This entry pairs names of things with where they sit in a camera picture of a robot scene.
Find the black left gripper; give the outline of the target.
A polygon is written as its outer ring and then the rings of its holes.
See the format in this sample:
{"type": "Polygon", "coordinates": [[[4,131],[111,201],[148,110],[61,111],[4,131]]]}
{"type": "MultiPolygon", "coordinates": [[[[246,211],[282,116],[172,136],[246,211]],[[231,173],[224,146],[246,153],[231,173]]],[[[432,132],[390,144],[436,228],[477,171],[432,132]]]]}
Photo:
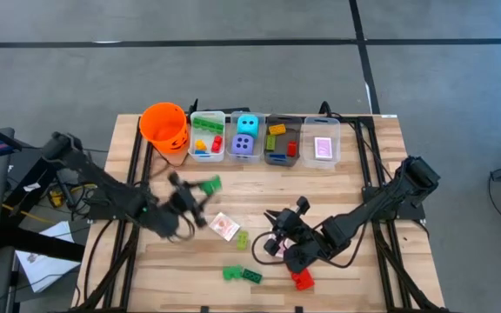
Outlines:
{"type": "Polygon", "coordinates": [[[208,181],[188,182],[177,186],[170,195],[169,204],[179,213],[190,212],[195,225],[202,229],[207,225],[204,211],[201,205],[197,204],[196,198],[192,195],[191,189],[198,188],[204,194],[210,193],[210,183],[208,181]]]}

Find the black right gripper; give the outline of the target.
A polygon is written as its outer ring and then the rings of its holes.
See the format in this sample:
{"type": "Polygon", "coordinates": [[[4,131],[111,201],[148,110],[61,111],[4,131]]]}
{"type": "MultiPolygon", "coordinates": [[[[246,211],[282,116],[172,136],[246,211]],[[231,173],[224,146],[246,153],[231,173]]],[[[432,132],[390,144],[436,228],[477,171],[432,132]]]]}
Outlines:
{"type": "Polygon", "coordinates": [[[275,256],[278,245],[285,239],[294,243],[311,242],[314,238],[314,229],[302,220],[309,207],[300,208],[296,211],[290,209],[266,210],[264,216],[276,229],[276,236],[270,236],[264,243],[264,250],[271,256],[275,256]]]}

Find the large green toy brick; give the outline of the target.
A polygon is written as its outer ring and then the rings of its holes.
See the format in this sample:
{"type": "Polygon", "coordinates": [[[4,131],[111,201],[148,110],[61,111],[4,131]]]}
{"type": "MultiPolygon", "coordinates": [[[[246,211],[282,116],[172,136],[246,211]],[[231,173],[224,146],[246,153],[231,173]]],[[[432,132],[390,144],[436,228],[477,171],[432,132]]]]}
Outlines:
{"type": "Polygon", "coordinates": [[[212,196],[217,191],[222,189],[221,178],[218,175],[215,175],[209,180],[205,180],[199,183],[198,188],[206,195],[212,196]]]}
{"type": "Polygon", "coordinates": [[[224,266],[222,270],[223,279],[230,281],[233,279],[241,279],[244,268],[241,265],[224,266]]]}

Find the orange print card deck box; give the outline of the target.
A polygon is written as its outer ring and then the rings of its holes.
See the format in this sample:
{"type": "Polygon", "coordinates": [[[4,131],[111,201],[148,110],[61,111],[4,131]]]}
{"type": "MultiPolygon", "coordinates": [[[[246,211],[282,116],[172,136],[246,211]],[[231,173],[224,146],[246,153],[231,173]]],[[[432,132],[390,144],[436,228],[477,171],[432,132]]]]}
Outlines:
{"type": "Polygon", "coordinates": [[[219,212],[209,223],[209,227],[225,241],[229,242],[239,231],[240,224],[224,213],[219,212]]]}

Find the dark green brick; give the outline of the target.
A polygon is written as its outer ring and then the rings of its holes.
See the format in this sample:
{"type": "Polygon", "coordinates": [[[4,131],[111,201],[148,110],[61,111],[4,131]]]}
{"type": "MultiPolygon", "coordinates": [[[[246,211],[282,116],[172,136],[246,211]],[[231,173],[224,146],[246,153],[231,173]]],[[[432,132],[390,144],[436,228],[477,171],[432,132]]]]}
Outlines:
{"type": "Polygon", "coordinates": [[[255,284],[262,282],[263,276],[253,270],[243,269],[242,278],[255,284]]]}

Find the large red toy brick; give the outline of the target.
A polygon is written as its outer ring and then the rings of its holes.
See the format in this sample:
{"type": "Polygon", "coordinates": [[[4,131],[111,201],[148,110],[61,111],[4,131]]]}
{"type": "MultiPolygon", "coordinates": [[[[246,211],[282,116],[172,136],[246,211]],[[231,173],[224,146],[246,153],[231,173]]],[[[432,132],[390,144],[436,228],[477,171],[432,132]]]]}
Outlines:
{"type": "Polygon", "coordinates": [[[299,291],[312,288],[315,284],[311,273],[307,269],[299,273],[291,272],[291,279],[295,283],[296,289],[299,291]]]}

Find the purple foam die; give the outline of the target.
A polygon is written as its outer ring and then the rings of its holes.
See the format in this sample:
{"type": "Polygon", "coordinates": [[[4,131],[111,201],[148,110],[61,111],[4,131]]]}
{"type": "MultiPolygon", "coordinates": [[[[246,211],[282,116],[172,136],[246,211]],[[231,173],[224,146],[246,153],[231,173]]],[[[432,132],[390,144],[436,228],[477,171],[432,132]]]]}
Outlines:
{"type": "Polygon", "coordinates": [[[254,150],[254,137],[247,134],[236,134],[232,138],[231,152],[237,155],[252,155],[254,150]]]}

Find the teal foam die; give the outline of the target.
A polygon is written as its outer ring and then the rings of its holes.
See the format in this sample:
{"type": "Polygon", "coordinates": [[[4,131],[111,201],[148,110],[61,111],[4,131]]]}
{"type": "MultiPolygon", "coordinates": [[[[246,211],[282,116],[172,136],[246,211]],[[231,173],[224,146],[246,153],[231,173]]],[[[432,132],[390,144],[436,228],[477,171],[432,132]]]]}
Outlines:
{"type": "Polygon", "coordinates": [[[237,134],[258,136],[259,121],[256,115],[243,114],[237,120],[237,134]]]}

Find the white purple card deck box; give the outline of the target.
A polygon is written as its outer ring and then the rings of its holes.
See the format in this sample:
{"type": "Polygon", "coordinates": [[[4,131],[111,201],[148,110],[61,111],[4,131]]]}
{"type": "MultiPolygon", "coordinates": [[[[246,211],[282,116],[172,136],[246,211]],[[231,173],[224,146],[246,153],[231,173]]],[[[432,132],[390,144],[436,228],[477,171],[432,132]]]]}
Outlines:
{"type": "Polygon", "coordinates": [[[314,138],[315,158],[317,160],[331,160],[333,158],[332,142],[330,137],[314,138]]]}

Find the white plastic bin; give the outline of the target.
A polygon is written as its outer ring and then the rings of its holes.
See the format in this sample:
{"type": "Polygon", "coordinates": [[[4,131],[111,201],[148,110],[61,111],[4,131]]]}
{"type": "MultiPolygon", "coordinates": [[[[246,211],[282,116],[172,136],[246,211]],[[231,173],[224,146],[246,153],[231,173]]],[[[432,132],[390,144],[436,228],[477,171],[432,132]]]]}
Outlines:
{"type": "Polygon", "coordinates": [[[190,115],[190,147],[189,155],[197,162],[200,163],[218,163],[224,160],[224,145],[225,145],[225,114],[222,111],[195,111],[190,115]],[[195,117],[207,118],[224,125],[224,133],[221,135],[213,134],[206,130],[196,129],[192,126],[191,122],[195,117]],[[222,149],[219,153],[212,153],[211,146],[215,136],[223,138],[222,149]],[[207,146],[209,155],[196,155],[195,142],[201,139],[207,146]]]}

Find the grey plastic bin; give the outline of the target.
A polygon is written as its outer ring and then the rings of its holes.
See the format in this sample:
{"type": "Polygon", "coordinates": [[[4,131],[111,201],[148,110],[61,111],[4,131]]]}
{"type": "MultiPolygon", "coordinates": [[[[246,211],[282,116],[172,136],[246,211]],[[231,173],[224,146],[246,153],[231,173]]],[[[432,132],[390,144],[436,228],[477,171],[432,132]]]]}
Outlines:
{"type": "Polygon", "coordinates": [[[266,136],[269,135],[268,127],[274,124],[283,123],[286,127],[286,133],[283,135],[278,135],[276,138],[276,149],[274,151],[267,151],[265,149],[264,142],[264,160],[267,164],[270,165],[278,165],[284,167],[292,167],[296,164],[299,158],[299,142],[301,138],[301,126],[302,126],[302,118],[296,116],[287,116],[287,115],[279,115],[272,114],[266,117],[266,136]],[[286,155],[287,143],[289,141],[297,142],[297,155],[295,157],[287,157],[285,162],[272,162],[269,159],[269,154],[284,154],[286,155]]]}

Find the yellow tool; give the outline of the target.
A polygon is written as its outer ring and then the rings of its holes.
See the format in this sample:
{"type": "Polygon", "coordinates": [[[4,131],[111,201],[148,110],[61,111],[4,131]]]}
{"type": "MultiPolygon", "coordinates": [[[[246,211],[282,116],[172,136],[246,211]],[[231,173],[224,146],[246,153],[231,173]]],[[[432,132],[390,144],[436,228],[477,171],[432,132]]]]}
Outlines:
{"type": "Polygon", "coordinates": [[[47,197],[53,208],[60,208],[66,204],[66,198],[62,191],[50,190],[47,197]]]}

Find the black floor stand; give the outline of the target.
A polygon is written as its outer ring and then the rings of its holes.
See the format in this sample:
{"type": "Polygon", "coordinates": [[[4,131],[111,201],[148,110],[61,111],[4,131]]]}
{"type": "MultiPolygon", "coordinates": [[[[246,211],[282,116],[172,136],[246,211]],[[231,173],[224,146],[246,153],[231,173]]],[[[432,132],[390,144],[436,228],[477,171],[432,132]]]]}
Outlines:
{"type": "Polygon", "coordinates": [[[23,150],[10,156],[11,170],[6,170],[10,193],[3,198],[0,216],[0,247],[80,262],[84,246],[55,237],[24,230],[19,224],[32,217],[30,211],[42,200],[57,179],[54,167],[45,162],[37,150],[23,150]]]}

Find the white paper sheets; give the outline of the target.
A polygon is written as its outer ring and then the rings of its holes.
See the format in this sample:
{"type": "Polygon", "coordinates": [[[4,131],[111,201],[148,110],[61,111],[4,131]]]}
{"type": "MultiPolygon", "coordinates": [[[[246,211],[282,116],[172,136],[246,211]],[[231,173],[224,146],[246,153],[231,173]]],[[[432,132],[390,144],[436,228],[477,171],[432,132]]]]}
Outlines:
{"type": "MultiPolygon", "coordinates": [[[[40,235],[55,237],[73,243],[73,237],[68,222],[62,221],[46,230],[40,231],[40,235]]],[[[17,250],[16,256],[22,266],[30,287],[35,293],[45,290],[58,278],[72,271],[80,265],[80,262],[59,259],[40,255],[33,252],[17,250]]]]}

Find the black table frame rails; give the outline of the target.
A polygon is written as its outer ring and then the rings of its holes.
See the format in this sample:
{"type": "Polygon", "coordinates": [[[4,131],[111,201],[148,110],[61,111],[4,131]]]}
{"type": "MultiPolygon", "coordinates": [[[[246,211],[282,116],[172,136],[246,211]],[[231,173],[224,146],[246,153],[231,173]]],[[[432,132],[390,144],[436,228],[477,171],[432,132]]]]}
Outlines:
{"type": "MultiPolygon", "coordinates": [[[[130,166],[127,176],[127,184],[131,187],[149,190],[150,177],[150,159],[152,157],[152,148],[148,143],[144,156],[143,174],[139,182],[135,182],[135,174],[138,164],[138,157],[141,150],[143,135],[137,124],[137,133],[135,135],[134,145],[130,157],[130,166]]],[[[85,296],[82,303],[75,305],[70,309],[71,313],[127,313],[130,300],[130,289],[134,275],[134,266],[137,258],[137,245],[140,237],[140,228],[135,224],[131,227],[128,240],[124,243],[124,233],[127,221],[120,220],[117,226],[117,233],[112,251],[110,269],[104,275],[98,286],[87,295],[87,291],[78,292],[79,296],[85,296]],[[119,305],[112,307],[113,291],[115,289],[117,275],[120,269],[124,268],[124,279],[120,289],[119,305]]]]}
{"type": "Polygon", "coordinates": [[[429,300],[406,271],[395,224],[401,209],[422,208],[423,200],[438,187],[440,176],[418,156],[406,157],[391,175],[380,156],[374,123],[357,118],[350,126],[366,178],[360,207],[370,211],[358,221],[372,229],[386,312],[451,313],[429,300]]]}

